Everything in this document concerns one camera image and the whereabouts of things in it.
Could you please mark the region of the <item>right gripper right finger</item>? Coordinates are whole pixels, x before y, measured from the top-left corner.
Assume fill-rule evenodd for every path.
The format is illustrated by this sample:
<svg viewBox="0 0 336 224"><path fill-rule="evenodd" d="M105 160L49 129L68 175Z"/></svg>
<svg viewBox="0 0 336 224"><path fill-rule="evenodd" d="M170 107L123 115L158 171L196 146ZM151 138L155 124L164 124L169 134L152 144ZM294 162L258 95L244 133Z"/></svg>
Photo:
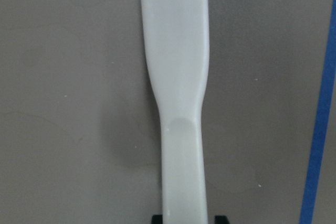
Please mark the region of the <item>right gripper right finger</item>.
<svg viewBox="0 0 336 224"><path fill-rule="evenodd" d="M214 218L214 224L229 224L227 216L216 215Z"/></svg>

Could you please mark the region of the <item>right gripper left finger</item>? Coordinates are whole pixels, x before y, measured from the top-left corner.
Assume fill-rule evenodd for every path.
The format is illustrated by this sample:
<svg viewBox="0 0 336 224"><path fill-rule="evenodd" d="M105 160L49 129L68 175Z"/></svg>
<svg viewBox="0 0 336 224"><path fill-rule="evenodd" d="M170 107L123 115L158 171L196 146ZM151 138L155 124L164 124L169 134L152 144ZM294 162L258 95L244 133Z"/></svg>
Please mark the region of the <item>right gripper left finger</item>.
<svg viewBox="0 0 336 224"><path fill-rule="evenodd" d="M163 216L162 215L153 215L151 217L151 224L163 224Z"/></svg>

